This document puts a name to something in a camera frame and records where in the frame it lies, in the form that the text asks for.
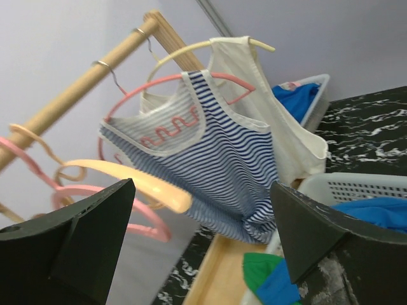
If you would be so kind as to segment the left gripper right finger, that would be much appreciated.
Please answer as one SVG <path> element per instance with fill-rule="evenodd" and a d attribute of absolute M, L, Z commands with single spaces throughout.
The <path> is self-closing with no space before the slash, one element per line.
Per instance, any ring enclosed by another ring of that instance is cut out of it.
<path fill-rule="evenodd" d="M 406 234 L 270 189 L 291 282 L 303 304 L 406 304 Z"/>

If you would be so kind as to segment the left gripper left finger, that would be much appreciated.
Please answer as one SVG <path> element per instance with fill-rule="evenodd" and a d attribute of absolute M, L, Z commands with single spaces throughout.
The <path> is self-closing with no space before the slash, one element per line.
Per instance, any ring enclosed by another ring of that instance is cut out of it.
<path fill-rule="evenodd" d="M 130 218 L 132 179 L 1 230 L 1 304 L 105 304 Z"/>

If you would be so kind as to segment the blue tank top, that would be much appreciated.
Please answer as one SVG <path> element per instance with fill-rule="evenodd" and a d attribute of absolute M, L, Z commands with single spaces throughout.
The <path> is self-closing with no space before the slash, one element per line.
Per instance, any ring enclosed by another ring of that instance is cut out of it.
<path fill-rule="evenodd" d="M 406 200 L 397 198 L 371 198 L 348 201 L 332 206 L 335 210 L 402 233 L 406 232 Z M 286 260 L 267 255 L 271 267 L 266 278 L 254 290 L 262 304 L 300 304 L 298 287 L 291 283 Z"/>

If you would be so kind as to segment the green tank top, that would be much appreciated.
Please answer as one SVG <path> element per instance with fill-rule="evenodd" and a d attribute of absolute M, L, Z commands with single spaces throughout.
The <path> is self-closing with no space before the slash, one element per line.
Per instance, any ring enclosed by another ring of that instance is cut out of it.
<path fill-rule="evenodd" d="M 271 275 L 282 257 L 273 254 L 248 252 L 243 256 L 242 271 L 245 284 L 255 294 Z"/>

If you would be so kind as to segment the cream wooden hanger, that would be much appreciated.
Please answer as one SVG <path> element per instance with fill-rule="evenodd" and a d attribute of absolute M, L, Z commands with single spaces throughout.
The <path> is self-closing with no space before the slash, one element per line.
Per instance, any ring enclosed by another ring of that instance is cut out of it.
<path fill-rule="evenodd" d="M 143 195 L 150 198 L 154 208 L 166 207 L 175 213 L 186 212 L 193 201 L 192 195 L 169 182 L 129 166 L 99 159 L 75 159 L 59 166 L 54 177 L 61 177 L 63 169 L 71 166 L 89 168 L 119 180 L 131 178 Z"/>

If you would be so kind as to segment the pink plastic hanger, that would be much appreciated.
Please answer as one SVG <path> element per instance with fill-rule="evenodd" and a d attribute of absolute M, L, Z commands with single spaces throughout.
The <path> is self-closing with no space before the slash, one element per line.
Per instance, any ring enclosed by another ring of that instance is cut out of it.
<path fill-rule="evenodd" d="M 97 194 L 105 194 L 107 192 L 106 188 L 84 184 L 62 186 L 45 174 L 41 167 L 24 150 L 16 146 L 10 140 L 2 137 L 1 146 L 22 159 L 34 175 L 53 189 L 52 205 L 54 210 L 63 210 L 65 212 L 72 211 L 74 205 L 85 203 L 89 199 L 95 199 Z M 148 207 L 147 204 L 138 200 L 136 196 L 131 195 L 129 199 L 128 207 L 126 207 L 125 210 L 130 214 L 132 212 L 141 214 L 152 225 L 143 226 L 129 222 L 127 224 L 126 232 L 144 235 L 162 242 L 168 242 L 172 235 L 166 223 L 164 223 L 164 221 L 150 207 Z"/>

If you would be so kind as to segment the blue white striped top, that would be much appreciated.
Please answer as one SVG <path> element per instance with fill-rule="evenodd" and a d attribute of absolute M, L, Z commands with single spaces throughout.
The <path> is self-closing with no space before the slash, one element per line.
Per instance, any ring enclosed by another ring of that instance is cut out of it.
<path fill-rule="evenodd" d="M 246 243 L 270 241 L 269 191 L 279 177 L 270 127 L 236 113 L 209 71 L 182 73 L 163 105 L 103 119 L 99 134 L 136 169 L 189 192 L 186 213 L 201 225 Z"/>

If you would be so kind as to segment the white tank top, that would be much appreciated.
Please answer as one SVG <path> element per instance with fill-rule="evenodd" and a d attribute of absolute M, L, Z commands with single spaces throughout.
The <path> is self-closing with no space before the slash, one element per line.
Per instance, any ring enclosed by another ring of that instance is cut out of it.
<path fill-rule="evenodd" d="M 152 78 L 163 64 L 181 58 L 189 50 L 211 47 L 209 71 L 234 75 L 255 87 L 254 92 L 232 104 L 231 109 L 244 122 L 262 121 L 270 126 L 280 180 L 291 184 L 296 179 L 323 173 L 328 144 L 304 129 L 272 93 L 255 49 L 261 45 L 249 36 L 211 38 L 168 55 L 155 65 L 149 77 Z"/>

